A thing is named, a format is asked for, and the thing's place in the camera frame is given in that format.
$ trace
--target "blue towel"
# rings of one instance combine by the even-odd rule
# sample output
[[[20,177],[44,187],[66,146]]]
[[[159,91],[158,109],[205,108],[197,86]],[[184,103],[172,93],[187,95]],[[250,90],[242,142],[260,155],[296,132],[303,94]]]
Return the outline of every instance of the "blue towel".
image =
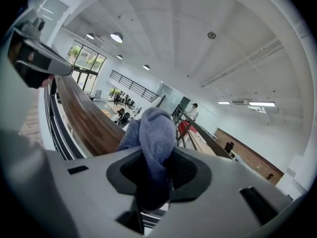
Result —
[[[169,158],[176,146],[176,127],[170,120],[170,114],[161,108],[149,108],[141,119],[131,120],[128,129],[117,147],[117,151],[141,145],[148,170],[147,208],[156,208],[159,201],[168,197],[171,183],[163,162]]]

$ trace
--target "white ceiling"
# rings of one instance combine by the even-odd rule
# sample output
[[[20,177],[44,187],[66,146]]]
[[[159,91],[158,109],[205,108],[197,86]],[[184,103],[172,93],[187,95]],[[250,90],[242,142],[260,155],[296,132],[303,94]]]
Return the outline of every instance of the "white ceiling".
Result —
[[[82,37],[97,33],[105,42],[92,43],[136,67],[149,64],[149,73],[162,79],[168,70],[189,75],[211,102],[271,100],[278,106],[272,113],[303,116],[288,54],[270,28],[235,0],[99,0],[66,27]],[[209,31],[215,40],[207,38]],[[123,34],[122,44],[109,37],[112,32]],[[224,71],[229,74],[219,76]]]

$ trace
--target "fluorescent light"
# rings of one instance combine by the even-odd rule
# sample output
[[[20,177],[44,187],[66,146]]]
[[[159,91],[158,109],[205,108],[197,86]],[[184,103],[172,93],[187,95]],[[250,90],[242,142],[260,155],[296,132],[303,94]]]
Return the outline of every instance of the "fluorescent light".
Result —
[[[275,107],[275,102],[249,102],[251,106]]]
[[[50,19],[51,21],[54,21],[54,20],[52,20],[51,18],[49,18],[49,17],[46,17],[46,16],[44,16],[44,15],[42,15],[44,18],[48,18],[48,19]]]
[[[47,12],[49,12],[49,13],[51,13],[51,14],[54,14],[53,12],[51,12],[51,11],[48,10],[48,9],[45,9],[45,8],[43,8],[43,7],[42,7],[42,9],[43,9],[43,10],[46,10]]]
[[[93,33],[86,34],[86,36],[90,39],[94,39],[95,35]]]
[[[123,41],[123,36],[122,34],[120,33],[113,33],[113,34],[110,34],[111,38],[113,38],[116,42],[119,42],[119,43],[122,43]]]

